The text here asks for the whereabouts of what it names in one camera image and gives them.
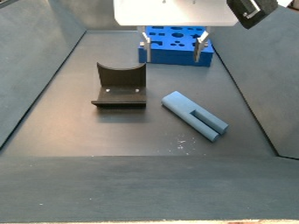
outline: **metal bracket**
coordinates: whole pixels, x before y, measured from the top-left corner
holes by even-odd
[[[210,28],[206,27],[205,31],[200,35],[198,38],[196,38],[194,47],[193,47],[193,61],[198,62],[200,56],[201,56],[201,50],[204,47],[208,46],[208,36],[210,34]]]
[[[144,26],[137,26],[137,32],[140,34],[140,37],[142,39],[142,42],[140,42],[140,46],[145,49],[145,61],[150,62],[152,59],[152,40],[150,38],[146,37],[145,35],[145,27]]]
[[[249,0],[249,2],[252,3],[251,6],[253,8],[253,11],[247,7],[247,11],[243,13],[244,18],[252,18],[260,12],[260,8],[257,7],[257,3],[255,2],[255,0]]]

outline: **blue block with holes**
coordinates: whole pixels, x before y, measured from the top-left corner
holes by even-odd
[[[194,39],[204,32],[201,26],[146,26],[145,33],[152,40],[150,63],[209,67],[213,49],[210,41],[200,52],[200,61],[193,61]],[[138,62],[145,63],[145,49],[138,46]]]

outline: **black plastic holder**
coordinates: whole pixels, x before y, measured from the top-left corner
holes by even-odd
[[[101,108],[145,107],[145,64],[114,69],[97,63],[100,90],[90,103]]]

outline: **floor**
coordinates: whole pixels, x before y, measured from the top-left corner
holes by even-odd
[[[145,109],[97,109],[96,63],[137,63],[134,31],[89,31],[1,150],[1,157],[265,156],[271,145],[229,74],[213,54],[210,67],[146,64]],[[228,123],[216,143],[161,106],[178,91]]]

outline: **light blue block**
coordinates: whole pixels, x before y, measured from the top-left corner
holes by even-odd
[[[228,125],[177,91],[162,98],[162,105],[212,141],[224,134]]]

